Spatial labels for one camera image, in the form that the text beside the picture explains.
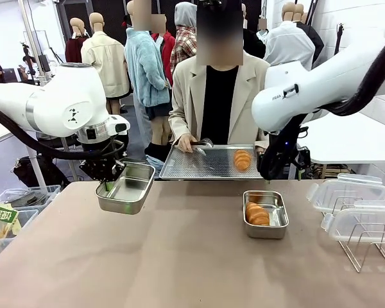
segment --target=gray hood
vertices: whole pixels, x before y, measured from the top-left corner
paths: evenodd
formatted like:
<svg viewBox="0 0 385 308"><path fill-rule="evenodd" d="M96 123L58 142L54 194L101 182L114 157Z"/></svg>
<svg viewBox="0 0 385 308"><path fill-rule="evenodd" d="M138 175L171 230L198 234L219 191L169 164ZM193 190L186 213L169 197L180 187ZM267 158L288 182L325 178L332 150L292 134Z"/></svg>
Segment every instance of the gray hood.
<svg viewBox="0 0 385 308"><path fill-rule="evenodd" d="M174 23L176 26L197 27L197 6L191 2L180 2L175 6Z"/></svg>

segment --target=brown tabletop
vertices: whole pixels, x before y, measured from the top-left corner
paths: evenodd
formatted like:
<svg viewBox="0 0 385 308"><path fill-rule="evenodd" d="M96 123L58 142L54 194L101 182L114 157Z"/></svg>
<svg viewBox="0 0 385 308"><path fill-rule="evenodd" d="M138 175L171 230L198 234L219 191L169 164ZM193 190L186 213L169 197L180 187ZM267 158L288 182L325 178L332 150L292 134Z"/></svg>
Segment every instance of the brown tabletop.
<svg viewBox="0 0 385 308"><path fill-rule="evenodd" d="M0 308L385 308L385 271L355 272L305 199L312 183L155 182L135 216L73 183L0 255ZM245 234L250 189L283 195L283 240Z"/></svg>

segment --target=plaid shirt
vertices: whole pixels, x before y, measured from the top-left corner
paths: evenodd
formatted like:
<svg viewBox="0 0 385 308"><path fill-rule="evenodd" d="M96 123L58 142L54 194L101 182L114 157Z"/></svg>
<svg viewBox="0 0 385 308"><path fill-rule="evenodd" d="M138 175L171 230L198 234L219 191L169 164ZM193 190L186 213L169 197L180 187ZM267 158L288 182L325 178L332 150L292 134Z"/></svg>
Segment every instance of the plaid shirt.
<svg viewBox="0 0 385 308"><path fill-rule="evenodd" d="M197 53L197 39L195 28L186 26L177 26L175 35L175 45L171 52L170 64L171 75L174 74L175 67L181 61L195 56Z"/></svg>

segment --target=beige blazer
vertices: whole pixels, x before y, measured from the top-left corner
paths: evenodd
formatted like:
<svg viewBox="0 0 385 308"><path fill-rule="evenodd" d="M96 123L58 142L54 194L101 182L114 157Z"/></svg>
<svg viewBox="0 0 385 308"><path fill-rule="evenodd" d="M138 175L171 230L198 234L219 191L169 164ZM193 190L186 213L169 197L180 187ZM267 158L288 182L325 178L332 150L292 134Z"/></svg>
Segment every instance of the beige blazer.
<svg viewBox="0 0 385 308"><path fill-rule="evenodd" d="M128 93L130 82L124 65L124 46L120 42L97 31L83 43L81 57L83 63L97 70L106 98L118 98Z"/></svg>
<svg viewBox="0 0 385 308"><path fill-rule="evenodd" d="M264 89L269 66L264 60L244 53L232 97L228 144L253 144L260 140L262 134L252 118L251 105L254 97ZM173 111L169 116L175 140L185 133L200 139L206 79L207 67L198 65L196 56L177 65L173 75Z"/></svg>

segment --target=fuzzy blue jacket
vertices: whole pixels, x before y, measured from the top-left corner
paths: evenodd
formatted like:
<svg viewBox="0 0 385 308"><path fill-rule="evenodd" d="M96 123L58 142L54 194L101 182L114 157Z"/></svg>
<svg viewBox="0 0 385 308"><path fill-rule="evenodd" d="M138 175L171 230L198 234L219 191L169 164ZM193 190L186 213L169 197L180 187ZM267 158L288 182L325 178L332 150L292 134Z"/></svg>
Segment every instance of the fuzzy blue jacket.
<svg viewBox="0 0 385 308"><path fill-rule="evenodd" d="M148 31L127 29L125 56L128 74L140 103L145 107L169 103L161 54Z"/></svg>

